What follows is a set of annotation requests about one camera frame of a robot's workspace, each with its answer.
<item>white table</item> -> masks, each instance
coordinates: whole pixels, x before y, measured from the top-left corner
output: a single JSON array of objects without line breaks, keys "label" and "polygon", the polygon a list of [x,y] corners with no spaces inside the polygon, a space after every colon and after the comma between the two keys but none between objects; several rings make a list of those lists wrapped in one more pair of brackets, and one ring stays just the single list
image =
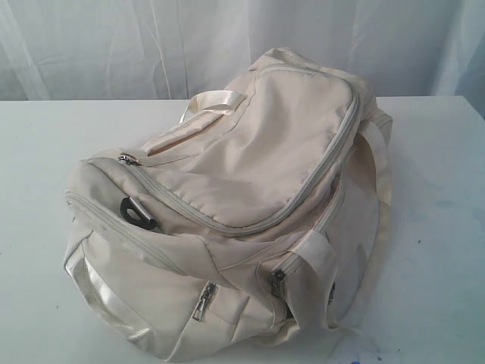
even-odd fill
[{"label": "white table", "polygon": [[[393,234],[362,330],[404,363],[485,358],[485,122],[462,97],[381,98],[394,117]],[[0,102],[0,362],[155,363],[93,315],[63,272],[68,172],[176,123],[185,101]],[[310,328],[203,362],[322,363]]]}]

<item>white curtain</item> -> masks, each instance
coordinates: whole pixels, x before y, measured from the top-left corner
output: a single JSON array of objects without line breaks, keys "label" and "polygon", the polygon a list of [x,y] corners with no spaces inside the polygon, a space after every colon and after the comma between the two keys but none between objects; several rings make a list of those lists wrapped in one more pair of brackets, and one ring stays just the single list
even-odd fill
[{"label": "white curtain", "polygon": [[273,47],[485,115],[485,0],[0,0],[0,99],[186,99]]}]

